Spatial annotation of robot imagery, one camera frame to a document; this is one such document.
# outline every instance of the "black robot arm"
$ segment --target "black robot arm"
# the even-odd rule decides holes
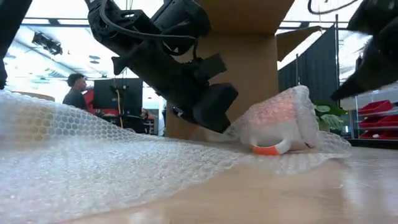
[[[4,89],[7,71],[3,59],[22,24],[32,0],[0,0],[0,90]]]
[[[31,3],[31,0],[21,1],[28,7]],[[18,5],[23,11],[21,1]],[[4,2],[16,6],[16,1]],[[190,123],[219,133],[230,125],[225,113],[238,92],[230,83],[208,82],[225,72],[226,67],[219,55],[209,58],[196,55],[198,38],[205,37],[211,27],[206,12],[195,1],[165,0],[152,18],[142,10],[120,10],[113,0],[85,2],[94,38],[119,55],[112,58],[115,75],[130,68],[173,105],[175,115]],[[21,24],[23,16],[10,15],[8,19]],[[172,57],[191,48],[193,58],[189,62],[180,63]]]
[[[355,72],[331,96],[341,100],[398,80],[398,0],[364,0],[348,30],[372,35]]]

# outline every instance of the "bubble wrap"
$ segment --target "bubble wrap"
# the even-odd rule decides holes
[[[293,174],[345,157],[349,148],[323,133],[323,151],[255,156],[238,144],[136,134],[85,111],[8,91],[0,91],[0,105],[1,223],[62,222],[139,205],[237,163]]]
[[[263,131],[279,132],[276,134],[317,146],[319,127],[308,88],[303,85],[289,88],[251,106],[225,134],[240,138],[243,144],[249,144],[251,136],[262,136]]]

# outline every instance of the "person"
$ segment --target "person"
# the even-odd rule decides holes
[[[141,109],[141,118],[146,121],[149,118],[149,112],[146,109]]]
[[[81,94],[87,86],[85,76],[79,73],[71,74],[68,77],[67,83],[70,91],[64,97],[62,103],[82,110],[88,110],[87,102],[83,94]]]
[[[163,115],[163,119],[164,119],[164,126],[166,127],[166,108],[167,108],[167,104],[165,104],[163,106],[163,110],[162,110],[162,115]]]

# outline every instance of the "red object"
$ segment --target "red object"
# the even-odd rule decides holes
[[[380,130],[377,130],[377,131],[366,131],[365,133],[360,135],[359,138],[360,139],[380,139],[383,133],[384,133],[384,131],[380,131]],[[378,138],[374,138],[373,136],[375,134],[378,134],[379,137]]]
[[[380,136],[380,138],[386,140],[396,140],[398,139],[398,131],[397,130],[386,131]]]
[[[88,112],[91,114],[95,114],[95,108],[94,108],[94,90],[88,90],[84,95],[84,98],[87,102],[88,105]],[[119,111],[116,109],[103,109],[102,112],[104,114],[113,114],[113,115],[118,115]]]
[[[379,121],[379,124],[382,127],[398,126],[398,114],[383,117],[383,119]]]
[[[394,105],[389,100],[377,101],[370,103],[360,110],[358,110],[358,114],[372,114],[372,113],[380,113],[389,111],[394,107]]]
[[[361,128],[374,128],[374,127],[382,126],[381,125],[381,120],[383,120],[383,118],[384,118],[383,116],[366,118],[365,120],[360,122],[359,127],[361,127]]]

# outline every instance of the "wooden table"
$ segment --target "wooden table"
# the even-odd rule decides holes
[[[299,175],[236,166],[173,197],[71,223],[398,223],[398,151],[353,153]]]

